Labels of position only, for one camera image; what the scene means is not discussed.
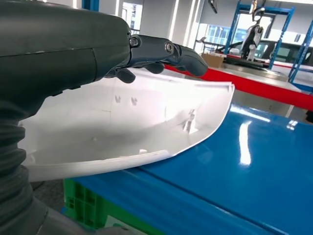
red rail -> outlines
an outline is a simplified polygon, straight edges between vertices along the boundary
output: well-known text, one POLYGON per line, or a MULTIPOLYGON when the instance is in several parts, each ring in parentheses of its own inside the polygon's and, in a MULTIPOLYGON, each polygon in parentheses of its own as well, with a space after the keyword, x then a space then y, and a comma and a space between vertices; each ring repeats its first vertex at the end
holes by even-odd
MULTIPOLYGON (((182 72, 171 66, 166 69, 192 76, 189 72, 182 72)), ((206 81, 232 82, 237 90, 254 94, 278 102, 294 105, 299 108, 313 111, 313 96, 300 92, 290 91, 285 88, 271 86, 258 81, 250 80, 226 72, 207 69, 207 73, 201 77, 206 81)))

blue steel rack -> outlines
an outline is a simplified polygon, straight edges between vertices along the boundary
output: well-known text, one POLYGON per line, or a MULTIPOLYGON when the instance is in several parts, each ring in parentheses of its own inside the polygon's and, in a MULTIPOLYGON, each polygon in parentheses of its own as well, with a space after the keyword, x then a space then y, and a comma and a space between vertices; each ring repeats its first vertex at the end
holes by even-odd
MULTIPOLYGON (((237 4, 237 8, 235 11, 234 19, 232 20, 232 27, 230 28, 230 31, 228 35, 228 39, 226 45, 226 48, 224 50, 224 54, 227 54, 229 47, 232 43, 232 39, 234 38, 235 28, 238 22, 239 19, 239 13, 240 11, 249 11, 250 8, 250 5, 247 4, 241 4, 241 1, 239 1, 237 4)), ((284 37, 284 34, 286 32, 287 28, 288 27, 289 23, 291 20, 291 17, 293 15, 293 12, 295 11, 294 7, 292 7, 291 9, 286 9, 286 8, 278 8, 278 7, 265 7, 265 12, 269 14, 275 14, 275 15, 285 15, 287 16, 287 19, 281 30, 281 37, 276 44, 275 49, 274 50, 273 54, 271 57, 271 61, 269 63, 269 69, 272 69, 272 67, 274 65, 274 61, 276 59, 276 56, 278 55, 278 49, 281 47, 282 39, 284 37)))
POLYGON ((91 11, 99 11, 99 0, 81 0, 81 8, 91 11))
POLYGON ((310 27, 308 28, 308 32, 305 35, 302 45, 301 45, 300 50, 299 50, 298 55, 296 56, 296 60, 293 62, 293 66, 291 67, 290 72, 289 73, 288 81, 304 91, 308 92, 313 92, 312 87, 305 86, 305 85, 299 85, 295 84, 293 81, 296 78, 298 71, 305 71, 305 72, 312 72, 311 70, 306 70, 306 69, 301 69, 300 66, 303 62, 306 52, 308 51, 308 47, 311 44, 311 41, 313 38, 313 20, 311 22, 310 27))

white robot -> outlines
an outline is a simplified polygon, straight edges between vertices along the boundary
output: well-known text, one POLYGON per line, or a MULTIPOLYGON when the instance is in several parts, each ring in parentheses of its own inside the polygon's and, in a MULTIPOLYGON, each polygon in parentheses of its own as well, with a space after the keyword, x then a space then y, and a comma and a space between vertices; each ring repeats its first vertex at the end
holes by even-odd
POLYGON ((241 59, 254 61, 256 50, 264 31, 264 29, 260 26, 260 21, 264 13, 264 7, 256 9, 252 13, 252 20, 256 22, 256 24, 247 29, 241 47, 241 59))

blue table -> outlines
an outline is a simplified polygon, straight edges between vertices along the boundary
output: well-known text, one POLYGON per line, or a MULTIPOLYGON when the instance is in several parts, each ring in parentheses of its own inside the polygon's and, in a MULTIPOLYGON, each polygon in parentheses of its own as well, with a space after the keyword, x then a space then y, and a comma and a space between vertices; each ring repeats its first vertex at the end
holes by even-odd
POLYGON ((311 125, 232 105, 176 157, 75 181, 166 234, 311 234, 312 140, 311 125))

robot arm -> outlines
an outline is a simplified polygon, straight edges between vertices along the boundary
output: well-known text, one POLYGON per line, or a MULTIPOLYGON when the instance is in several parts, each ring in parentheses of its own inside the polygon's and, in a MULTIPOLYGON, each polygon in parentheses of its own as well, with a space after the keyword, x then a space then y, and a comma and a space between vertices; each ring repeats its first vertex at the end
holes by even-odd
POLYGON ((241 47, 241 58, 245 60, 254 60, 254 54, 263 34, 263 28, 260 26, 260 21, 265 12, 265 8, 256 9, 252 14, 252 21, 255 25, 250 27, 244 37, 241 47))
POLYGON ((132 36, 115 16, 23 0, 0 1, 0 16, 0 234, 95 234, 34 199, 20 165, 26 152, 17 143, 25 130, 17 124, 45 98, 103 77, 130 83, 129 67, 159 73, 170 64, 197 76, 207 68, 167 39, 132 36))

